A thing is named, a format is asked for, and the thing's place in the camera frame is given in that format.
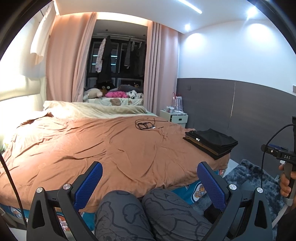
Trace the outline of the person right hand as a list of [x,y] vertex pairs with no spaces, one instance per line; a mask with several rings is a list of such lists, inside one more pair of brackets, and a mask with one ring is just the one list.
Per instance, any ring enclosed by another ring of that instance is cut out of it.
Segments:
[[[283,164],[279,166],[279,170],[283,171]],[[290,173],[290,178],[295,180],[295,171]],[[280,176],[280,193],[283,197],[288,197],[291,192],[291,188],[289,187],[290,180],[286,177],[285,173],[283,172]]]

